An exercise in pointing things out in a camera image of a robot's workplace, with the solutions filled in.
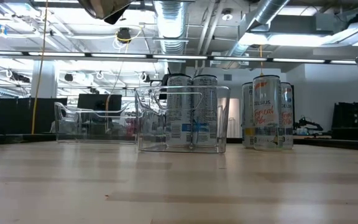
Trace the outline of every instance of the white wall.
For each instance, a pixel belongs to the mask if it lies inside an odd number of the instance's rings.
[[[187,67],[186,74],[193,75],[195,72],[194,67]],[[282,73],[278,68],[266,68],[263,69],[264,75],[278,75],[282,82],[287,81],[287,76]],[[218,78],[218,85],[228,86],[231,89],[230,94],[230,107],[229,107],[229,118],[234,118],[235,122],[231,122],[228,125],[228,137],[230,138],[241,138],[241,104],[242,104],[242,84],[252,82],[253,79],[260,75],[260,69],[250,71],[249,69],[230,69],[223,70],[221,68],[204,68],[201,74],[215,75]],[[232,81],[224,81],[224,74],[231,74]]]
[[[294,85],[295,119],[301,116],[331,129],[334,104],[358,102],[358,69],[355,65],[300,65],[287,73]]]

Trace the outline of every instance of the white can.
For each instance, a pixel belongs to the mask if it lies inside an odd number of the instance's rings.
[[[184,74],[171,75],[168,86],[191,86],[191,77]],[[165,141],[169,147],[188,147],[191,144],[191,88],[168,88],[167,93],[178,94],[167,94]]]
[[[282,149],[280,77],[264,75],[254,78],[254,124],[254,149]]]
[[[254,148],[254,94],[253,83],[242,85],[242,144],[248,149]]]
[[[198,75],[193,79],[194,86],[216,86],[217,84],[218,78],[214,75]],[[218,99],[216,89],[195,88],[193,104],[194,107],[198,105],[193,112],[193,145],[195,147],[214,147],[218,142]]]
[[[283,149],[293,148],[293,91],[290,83],[281,83],[281,114],[283,120]]]

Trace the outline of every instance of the light wood tabletop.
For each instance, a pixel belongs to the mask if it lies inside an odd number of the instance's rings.
[[[358,151],[0,145],[0,224],[358,224]]]

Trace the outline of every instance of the silver can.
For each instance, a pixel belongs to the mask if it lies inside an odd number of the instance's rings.
[[[281,83],[276,75],[254,78],[254,149],[282,149]]]
[[[168,86],[191,86],[191,77],[172,75]],[[191,88],[168,88],[167,93],[166,143],[169,147],[188,147],[191,144]]]
[[[242,144],[248,149],[254,148],[254,94],[253,83],[242,85]]]
[[[216,86],[214,75],[198,75],[193,79],[194,86]],[[217,144],[218,99],[216,88],[195,88],[193,94],[193,145],[214,147]]]
[[[281,114],[283,120],[283,149],[293,148],[293,91],[290,83],[281,83]]]

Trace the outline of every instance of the plastic bin handle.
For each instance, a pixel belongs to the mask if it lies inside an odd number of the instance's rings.
[[[161,104],[160,104],[160,101],[158,100],[158,97],[159,94],[161,94],[162,92],[161,91],[156,91],[154,93],[154,100],[155,102],[157,103],[158,107],[160,108],[160,110],[164,110],[164,111],[168,111],[169,109],[167,107],[163,107]],[[188,110],[195,110],[198,108],[198,106],[200,105],[201,101],[203,100],[204,96],[202,93],[193,93],[193,92],[184,92],[184,93],[169,93],[169,92],[163,92],[162,94],[166,94],[166,95],[187,95],[187,94],[190,94],[190,95],[200,95],[200,99],[198,100],[198,104],[194,107],[194,108],[190,108]]]

